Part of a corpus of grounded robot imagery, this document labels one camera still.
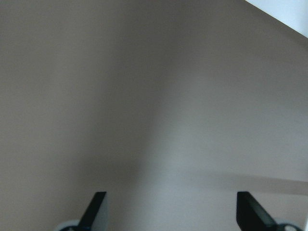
gray wall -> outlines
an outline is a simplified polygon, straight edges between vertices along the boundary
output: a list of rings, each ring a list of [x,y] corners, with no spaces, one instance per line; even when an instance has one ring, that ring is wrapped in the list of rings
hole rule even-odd
[[[307,38],[241,0],[0,8],[1,230],[95,191],[111,231],[238,230],[238,190],[307,194]]]

wall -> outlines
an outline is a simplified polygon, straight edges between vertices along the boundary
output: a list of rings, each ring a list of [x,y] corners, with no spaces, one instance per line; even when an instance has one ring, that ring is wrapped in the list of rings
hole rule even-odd
[[[307,38],[241,0],[0,7],[1,230],[95,191],[115,231],[238,230],[237,191],[307,194]]]

